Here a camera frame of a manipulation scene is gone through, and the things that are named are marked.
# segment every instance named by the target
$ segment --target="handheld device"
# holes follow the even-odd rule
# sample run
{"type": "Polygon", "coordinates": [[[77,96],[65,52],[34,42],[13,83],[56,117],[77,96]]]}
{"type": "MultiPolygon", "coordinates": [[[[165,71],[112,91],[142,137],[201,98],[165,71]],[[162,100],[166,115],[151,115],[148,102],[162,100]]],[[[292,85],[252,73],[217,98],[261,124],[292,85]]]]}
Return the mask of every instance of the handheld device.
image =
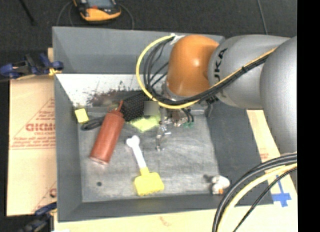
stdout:
{"type": "Polygon", "coordinates": [[[73,0],[81,17],[88,22],[104,22],[118,17],[121,8],[116,0],[73,0]]]}

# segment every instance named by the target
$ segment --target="yellow cable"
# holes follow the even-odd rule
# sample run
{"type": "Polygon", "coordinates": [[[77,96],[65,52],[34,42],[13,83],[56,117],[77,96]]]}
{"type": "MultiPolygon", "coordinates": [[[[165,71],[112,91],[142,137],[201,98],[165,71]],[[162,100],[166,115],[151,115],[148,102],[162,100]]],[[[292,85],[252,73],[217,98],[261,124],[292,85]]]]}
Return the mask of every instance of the yellow cable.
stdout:
{"type": "MultiPolygon", "coordinates": [[[[157,40],[155,40],[154,42],[150,43],[141,53],[141,55],[138,58],[138,61],[136,63],[136,68],[135,68],[135,75],[136,78],[138,80],[139,86],[141,87],[142,91],[152,100],[152,101],[158,101],[154,96],[152,96],[152,94],[150,94],[148,92],[148,90],[145,88],[145,86],[143,85],[141,79],[140,79],[140,64],[142,62],[143,57],[145,56],[145,54],[149,51],[149,49],[151,49],[153,46],[157,45],[158,43],[165,41],[169,38],[172,38],[173,35],[168,35],[168,36],[164,36],[162,38],[159,38],[157,40]]],[[[168,105],[165,103],[162,103],[160,101],[158,101],[159,106],[166,108],[166,109],[183,109],[183,108],[187,108],[195,103],[197,103],[199,100],[196,101],[192,101],[192,102],[188,102],[185,104],[181,104],[181,105],[168,105]]]]}
{"type": "MultiPolygon", "coordinates": [[[[152,96],[152,94],[145,88],[144,84],[142,83],[141,79],[140,79],[140,64],[142,62],[143,57],[146,55],[146,53],[149,51],[149,49],[151,49],[153,46],[157,45],[158,43],[165,41],[169,38],[172,38],[172,36],[175,36],[175,34],[173,35],[168,35],[168,36],[164,36],[161,37],[159,39],[156,39],[154,42],[150,43],[140,54],[137,63],[136,63],[136,67],[135,67],[135,75],[136,78],[138,80],[139,86],[141,87],[142,91],[146,94],[147,97],[149,97],[152,101],[157,101],[159,106],[166,108],[166,109],[183,109],[183,108],[187,108],[197,102],[200,101],[200,99],[192,101],[192,102],[187,102],[184,104],[180,104],[180,105],[169,105],[169,104],[165,104],[163,102],[160,102],[159,100],[157,100],[154,96],[152,96]]],[[[259,59],[263,58],[264,56],[269,55],[270,53],[272,53],[276,48],[273,48],[271,50],[269,50],[268,52],[262,54],[261,56],[257,57],[254,60],[251,60],[249,63],[247,63],[246,65],[244,65],[243,67],[249,66],[250,64],[258,61],[259,59]]],[[[221,81],[217,82],[215,85],[211,86],[210,88],[216,87],[220,84],[222,84],[224,81],[226,81],[227,79],[229,79],[230,77],[232,77],[233,75],[235,75],[236,73],[238,73],[239,71],[241,71],[242,68],[239,68],[238,70],[236,70],[235,72],[233,72],[232,74],[228,75],[227,77],[223,78],[221,81]]]]}
{"type": "Polygon", "coordinates": [[[253,189],[255,186],[259,185],[260,183],[264,182],[265,180],[269,179],[270,177],[273,177],[275,175],[280,175],[285,173],[286,171],[297,167],[297,163],[292,164],[292,165],[287,165],[287,166],[281,166],[278,169],[272,170],[271,172],[264,174],[254,181],[250,182],[247,184],[242,190],[240,190],[235,197],[230,201],[230,203],[227,205],[226,209],[224,210],[222,217],[221,217],[221,222],[218,226],[217,232],[222,231],[223,224],[225,220],[227,219],[227,216],[229,215],[231,209],[235,207],[235,205],[239,202],[239,200],[247,194],[251,189],[253,189]]]}

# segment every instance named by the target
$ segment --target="yellow toy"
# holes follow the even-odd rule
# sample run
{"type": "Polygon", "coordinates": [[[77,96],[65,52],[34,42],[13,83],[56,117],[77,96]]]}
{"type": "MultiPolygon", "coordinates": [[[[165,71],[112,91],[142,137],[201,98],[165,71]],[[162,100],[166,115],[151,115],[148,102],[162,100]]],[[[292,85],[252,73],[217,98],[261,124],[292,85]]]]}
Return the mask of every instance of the yellow toy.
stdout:
{"type": "Polygon", "coordinates": [[[132,148],[136,161],[140,168],[141,175],[136,177],[134,185],[139,196],[145,196],[165,189],[165,186],[158,173],[150,173],[142,155],[140,138],[137,135],[127,139],[126,144],[132,148]]]}

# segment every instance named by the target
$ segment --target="yellow sponge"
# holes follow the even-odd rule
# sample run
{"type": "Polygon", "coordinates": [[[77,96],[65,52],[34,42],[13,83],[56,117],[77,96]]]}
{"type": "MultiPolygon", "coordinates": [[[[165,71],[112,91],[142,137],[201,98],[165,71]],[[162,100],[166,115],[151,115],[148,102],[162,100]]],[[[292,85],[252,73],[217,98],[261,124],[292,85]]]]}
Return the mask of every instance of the yellow sponge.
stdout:
{"type": "Polygon", "coordinates": [[[151,116],[150,118],[138,118],[136,120],[130,121],[130,124],[136,128],[138,128],[141,132],[148,131],[152,129],[153,127],[156,127],[159,125],[160,116],[151,116]]]}
{"type": "Polygon", "coordinates": [[[84,124],[89,121],[89,117],[87,115],[86,109],[81,108],[74,111],[76,119],[80,124],[84,124]]]}

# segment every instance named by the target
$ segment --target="yellow block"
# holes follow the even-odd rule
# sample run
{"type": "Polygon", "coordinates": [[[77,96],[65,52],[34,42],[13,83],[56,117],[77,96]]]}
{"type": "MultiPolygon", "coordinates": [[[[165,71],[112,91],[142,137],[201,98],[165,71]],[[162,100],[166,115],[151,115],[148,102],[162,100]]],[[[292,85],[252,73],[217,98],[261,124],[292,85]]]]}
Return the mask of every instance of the yellow block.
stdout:
{"type": "Polygon", "coordinates": [[[86,109],[78,109],[74,111],[76,119],[80,124],[84,124],[89,121],[89,117],[87,115],[86,109]]]}

